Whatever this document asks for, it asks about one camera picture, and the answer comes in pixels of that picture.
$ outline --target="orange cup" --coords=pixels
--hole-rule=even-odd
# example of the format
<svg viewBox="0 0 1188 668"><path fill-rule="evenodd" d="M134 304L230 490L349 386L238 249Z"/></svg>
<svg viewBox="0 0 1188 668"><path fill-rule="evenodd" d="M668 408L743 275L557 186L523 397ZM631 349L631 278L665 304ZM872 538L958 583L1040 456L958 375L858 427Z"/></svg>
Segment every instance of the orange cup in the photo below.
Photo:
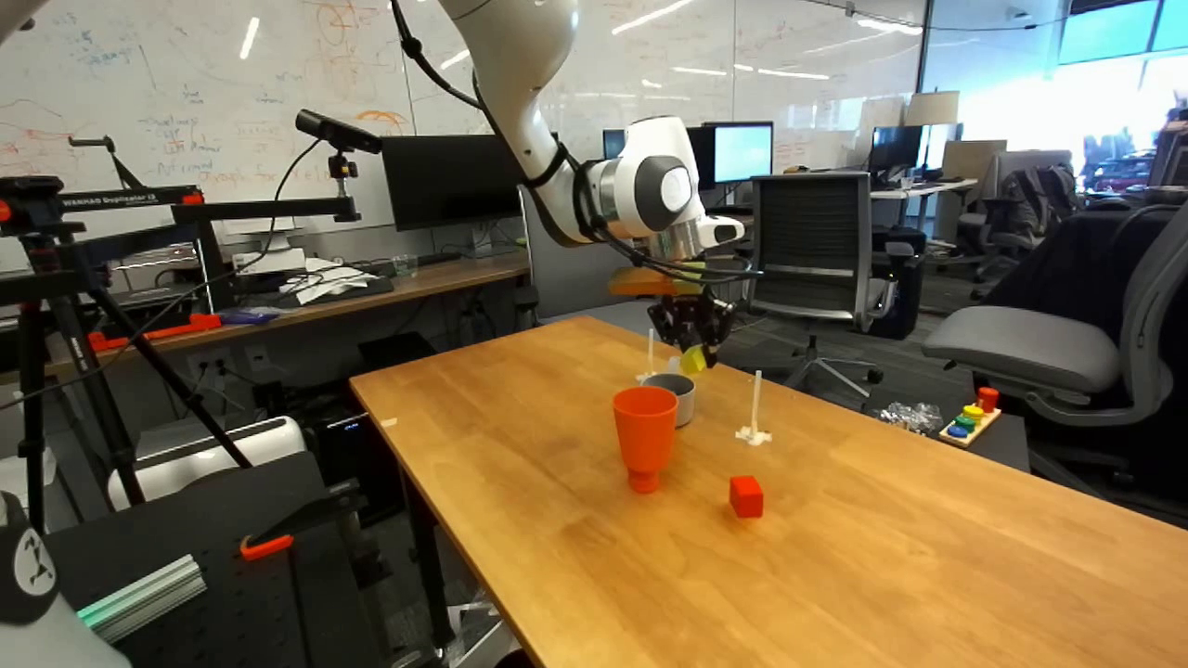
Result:
<svg viewBox="0 0 1188 668"><path fill-rule="evenodd" d="M650 494L661 486L676 445L676 393L661 386L627 386L613 401L627 486Z"/></svg>

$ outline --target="floor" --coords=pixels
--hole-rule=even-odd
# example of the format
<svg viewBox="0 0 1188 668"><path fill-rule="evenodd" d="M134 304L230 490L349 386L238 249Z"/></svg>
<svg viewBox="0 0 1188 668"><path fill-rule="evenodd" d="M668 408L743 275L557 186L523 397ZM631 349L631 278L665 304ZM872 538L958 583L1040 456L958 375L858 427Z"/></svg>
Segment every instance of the floor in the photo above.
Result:
<svg viewBox="0 0 1188 668"><path fill-rule="evenodd" d="M880 416L880 408L887 408L891 401L898 405L932 405L939 416L954 416L962 408L965 397L973 397L973 375L962 367L947 367L943 360L928 360L921 356L921 341L936 330L936 323L969 304L973 301L976 282L969 282L965 271L939 271L932 267L924 275L924 297L921 297L921 319L917 330L902 341L895 338L869 338L869 334L854 334L854 330L806 330L798 323L783 323L783 319L768 319L768 315L739 315L735 330L728 338L728 345L720 349L720 360L743 371L765 371L768 379L787 379L802 360L794 356L794 349L802 349L809 341L809 334L817 334L817 349L824 356L835 360L861 360L872 364L884 379L872 390L869 401L858 401L858 393L843 390L839 382L832 382L828 375L809 375L809 382L802 390ZM598 315L605 323L627 327L646 334L650 319L646 319L646 304L609 304L609 308L590 308L583 315ZM1181 501L1184 486L1147 486L1147 479L1125 479L1117 475L1117 468L1099 468L1091 460L1091 468L1069 468L1062 460L1054 460L1051 453L1065 449L1069 442L1040 434L1036 442L1028 438L1032 453L1036 453L1036 475L1047 475L1054 482L1110 497L1117 505L1132 505L1147 516L1162 516L1169 523L1184 523L1188 527L1188 501ZM408 527L405 520L386 520L371 531L371 538L382 546L394 575L386 583L375 586L375 601L379 601L379 616L386 620L386 631L397 646L397 664L416 664L416 653L401 653L401 649L416 649L427 646L427 612L423 612L423 597L420 597L420 579L416 579L416 564L408 557L412 542L408 542ZM468 568L449 557L446 564L449 572L449 601L468 601L471 594L479 594L475 579L468 575ZM486 631L490 620L486 616L471 616L468 635Z"/></svg>

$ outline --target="small orange block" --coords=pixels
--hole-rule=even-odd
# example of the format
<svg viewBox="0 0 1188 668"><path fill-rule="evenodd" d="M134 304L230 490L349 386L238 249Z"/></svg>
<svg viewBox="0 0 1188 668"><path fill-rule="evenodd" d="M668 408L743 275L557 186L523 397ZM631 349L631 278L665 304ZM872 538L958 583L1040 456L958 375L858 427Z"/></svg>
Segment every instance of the small orange block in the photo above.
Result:
<svg viewBox="0 0 1188 668"><path fill-rule="evenodd" d="M754 475L735 475L731 508L735 516L765 516L765 486Z"/></svg>

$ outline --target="table leg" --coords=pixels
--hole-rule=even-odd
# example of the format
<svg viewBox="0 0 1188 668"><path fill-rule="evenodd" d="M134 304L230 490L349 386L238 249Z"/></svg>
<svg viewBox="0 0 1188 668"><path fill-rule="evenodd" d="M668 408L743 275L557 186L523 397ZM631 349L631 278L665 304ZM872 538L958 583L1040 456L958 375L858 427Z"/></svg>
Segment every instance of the table leg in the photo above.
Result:
<svg viewBox="0 0 1188 668"><path fill-rule="evenodd" d="M405 505L408 505L408 523L412 523L420 586L423 586L423 601L431 609L434 649L446 653L446 646L453 642L453 627L449 627L449 609L446 609L446 575L442 575L434 512L408 479L405 479Z"/></svg>

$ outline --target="office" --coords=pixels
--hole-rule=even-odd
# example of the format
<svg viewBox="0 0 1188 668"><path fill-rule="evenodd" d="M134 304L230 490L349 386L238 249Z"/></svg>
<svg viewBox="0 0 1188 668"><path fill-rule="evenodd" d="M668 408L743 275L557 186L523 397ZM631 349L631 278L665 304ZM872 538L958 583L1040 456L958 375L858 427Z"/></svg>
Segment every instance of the office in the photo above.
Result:
<svg viewBox="0 0 1188 668"><path fill-rule="evenodd" d="M913 26L921 26L928 15L921 7L906 7L902 15L898 11L884 15L865 7L869 11L865 15L861 4L854 7L854 15L846 15L843 7L820 7L820 4L798 4L794 11L787 11L787 4L780 7L776 4L772 7L683 4L665 19L631 26L631 19L642 19L646 11L657 11L657 7L665 4L631 4L605 15L598 7L587 7L583 33L598 33L598 37L583 37L575 45L575 56L568 59L564 74L549 85L549 100L546 100L546 115L557 119L557 130L568 137L572 152L598 156L601 130L679 108L687 122L709 122L709 119L780 122L772 171L861 167L861 156L869 152L861 145L861 137L869 137L865 130L895 119L906 96L913 93L913 82L921 71L921 37L924 37L924 30L921 37L913 37ZM252 7L234 7L234 11L212 7L208 19L193 19L193 7L189 7L186 22L167 15L167 7L163 15L137 15L137 11L108 15L108 11L111 4L104 4L104 11L45 7L41 30L48 33L45 41L37 41L37 48L19 48L19 37L4 45L15 52L15 59L4 59L4 71L11 67L4 82L11 78L30 85L41 63L48 63L59 74L52 89L37 85L33 93L26 93L11 85L15 111L7 119L15 122L15 130L7 141L11 148L4 152L4 171L22 171L22 174L52 171L71 189L111 189L115 186L111 160L104 152L67 145L71 134L78 137L108 134L119 145L119 160L130 163L130 171L141 182L152 182L152 186L197 182L208 200L245 200L245 197L267 200L275 193L282 167L293 160L293 152L308 145L308 137L293 130L297 108L316 108L323 115L349 119L371 134L460 134L460 130L486 126L483 115L471 115L457 100L431 89L431 82L423 82L397 56L386 7L308 4L301 11L278 11L264 4L256 7L256 15ZM1058 22L1058 15L1043 7L1028 7L1028 11L1036 26L1028 19L1014 19L999 11L999 15L988 15L988 26L995 26L991 37L980 37L973 45L947 41L947 52L976 56L976 45L991 45L991 52L1025 52L1021 45L1002 48L995 41L1006 41L1002 33L1051 37L1047 26ZM457 56L460 37L449 30L446 15L434 4L408 4L408 19L420 26L420 37L427 41L446 78L457 85L468 85L468 63ZM943 7L932 7L932 22L984 26L980 19L947 15ZM768 59L761 45L806 45L806 48L798 52L798 59L791 56ZM928 45L924 82L932 71L928 59L947 63ZM1173 82L1169 74L1158 74L1162 67L1173 67L1173 63L1177 59L1151 56L1151 63L1136 67L1147 78L1136 78L1136 82L1143 85ZM958 67L939 71L936 85L924 85L924 89L954 89L958 85L954 78L958 78ZM1162 126L1166 108L1169 104L1158 100L1158 108L1151 104L1147 111L1151 119L1132 119L1132 122L1143 122L1147 126L1143 134L1155 134ZM980 134L969 122L965 137L1002 137L999 134L1002 126L1006 130L1028 126L1028 122L1002 122L1002 126L991 126L991 122L1002 122L1002 111L991 111L988 130ZM1077 152L1077 145L1047 145L1047 134L1036 141L1010 137L1010 145ZM468 230L408 230L408 234L394 230L382 160L375 156L353 156L353 160L360 167L360 178L345 182L345 189L353 193L364 223L356 226L334 226L330 219L301 223L293 238L319 230L323 238L330 238L327 245L338 241L334 249L338 256L353 256L353 252L364 256L379 245L390 245L382 256L394 256L394 252L431 256L431 252L460 252L460 249L483 245L483 234L475 238ZM316 152L308 163L301 163L293 189L286 189L286 197L334 197L334 182L323 178L323 163L327 163L327 152ZM149 215L160 215L160 212L89 215L89 226L93 234L100 234L100 226L104 234L108 230L115 234L119 226L149 223ZM490 319L505 319L512 312L516 289L501 293L501 301L505 308L483 304L486 312L494 312ZM275 338L264 338L267 356L241 360L241 353L226 353L230 367L249 382L241 382L238 375L208 379L204 360L189 364L182 349L174 353L174 360L186 367L189 379L204 379L200 390L208 397L219 397L215 412L249 416L256 408L252 386L264 379L278 386L312 386L319 379L342 375L342 367L349 367L356 356L356 341L368 341L371 334L386 338L394 330L408 330L408 323L416 330L427 330L431 345L446 349L449 334L479 330L483 308L479 304L471 308L471 301L453 301L446 308L397 304L394 315L375 315L364 323L323 319L323 327L312 327L312 330L293 327L286 330L286 338L282 330L275 330ZM160 382L152 379L152 371L134 364L123 367L123 379L115 379L115 405L123 405L134 430L186 416L186 408L171 405L156 386ZM739 427L746 419L724 416L709 401L702 423Z"/></svg>

